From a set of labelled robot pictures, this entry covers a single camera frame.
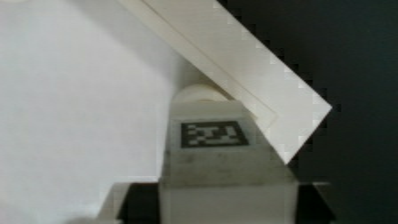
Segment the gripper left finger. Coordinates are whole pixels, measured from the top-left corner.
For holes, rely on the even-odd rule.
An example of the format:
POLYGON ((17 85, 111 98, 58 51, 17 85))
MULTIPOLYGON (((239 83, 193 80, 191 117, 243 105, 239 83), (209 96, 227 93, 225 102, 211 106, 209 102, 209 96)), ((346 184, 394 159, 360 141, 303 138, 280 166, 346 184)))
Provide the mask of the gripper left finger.
POLYGON ((159 224, 158 183, 115 183, 94 224, 159 224))

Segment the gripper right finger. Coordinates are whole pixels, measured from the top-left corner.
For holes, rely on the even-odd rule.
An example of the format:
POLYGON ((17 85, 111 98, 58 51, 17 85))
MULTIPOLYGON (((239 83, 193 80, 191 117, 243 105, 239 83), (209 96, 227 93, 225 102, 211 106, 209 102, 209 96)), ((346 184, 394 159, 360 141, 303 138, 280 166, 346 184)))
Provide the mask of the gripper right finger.
POLYGON ((330 205, 330 183, 303 183, 298 187, 294 224, 335 224, 330 205))

